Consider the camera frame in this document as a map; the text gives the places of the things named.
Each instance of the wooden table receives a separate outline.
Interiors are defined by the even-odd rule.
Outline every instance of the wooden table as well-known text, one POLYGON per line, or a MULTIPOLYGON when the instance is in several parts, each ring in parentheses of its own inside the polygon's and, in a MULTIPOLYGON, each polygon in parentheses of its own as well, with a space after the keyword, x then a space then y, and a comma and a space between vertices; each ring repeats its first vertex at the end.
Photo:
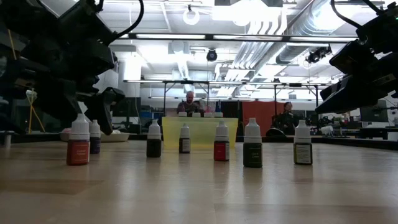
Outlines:
POLYGON ((65 165, 66 144, 0 149, 0 223, 398 223, 398 154, 314 144, 313 166, 292 144, 264 144, 264 167, 211 151, 165 151, 145 141, 103 144, 88 166, 65 165))

